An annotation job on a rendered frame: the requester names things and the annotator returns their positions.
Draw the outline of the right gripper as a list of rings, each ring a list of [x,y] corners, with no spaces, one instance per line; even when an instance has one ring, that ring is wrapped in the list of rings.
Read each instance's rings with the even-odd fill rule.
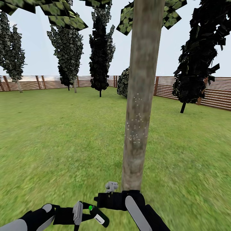
[[[94,197],[94,201],[97,201],[97,208],[118,210],[115,206],[116,194],[118,192],[98,193],[98,197]]]

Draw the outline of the pesticide atomizer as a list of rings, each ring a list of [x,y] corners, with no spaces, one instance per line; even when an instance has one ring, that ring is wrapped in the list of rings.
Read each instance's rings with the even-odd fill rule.
[[[107,227],[109,225],[109,218],[103,214],[96,206],[89,206],[90,214],[94,215],[94,219],[96,219],[101,225]]]

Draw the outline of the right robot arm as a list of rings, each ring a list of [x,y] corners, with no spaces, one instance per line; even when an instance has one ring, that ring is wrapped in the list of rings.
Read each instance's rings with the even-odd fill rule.
[[[118,188],[118,183],[112,181],[105,187],[107,188],[105,193],[98,193],[98,197],[94,197],[97,208],[128,211],[140,231],[170,231],[150,204],[145,205],[140,190],[114,192]]]

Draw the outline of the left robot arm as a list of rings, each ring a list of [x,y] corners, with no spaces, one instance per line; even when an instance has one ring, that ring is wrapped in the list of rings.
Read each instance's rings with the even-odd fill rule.
[[[78,231],[81,222],[95,217],[82,213],[82,210],[88,209],[89,206],[91,204],[80,201],[72,208],[60,208],[59,205],[48,203],[42,208],[28,211],[19,219],[0,227],[0,231],[43,231],[52,222],[53,225],[75,225],[74,231]]]

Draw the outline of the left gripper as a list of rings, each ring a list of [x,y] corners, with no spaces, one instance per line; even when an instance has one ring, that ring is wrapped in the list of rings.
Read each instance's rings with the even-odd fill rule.
[[[88,209],[91,204],[83,202],[83,209]],[[85,220],[90,220],[93,219],[95,216],[91,214],[82,214],[82,222]],[[75,225],[74,231],[78,231],[79,225],[76,225],[74,223],[74,213],[73,213],[73,208],[66,207],[66,211],[64,214],[64,219],[62,222],[62,225]]]

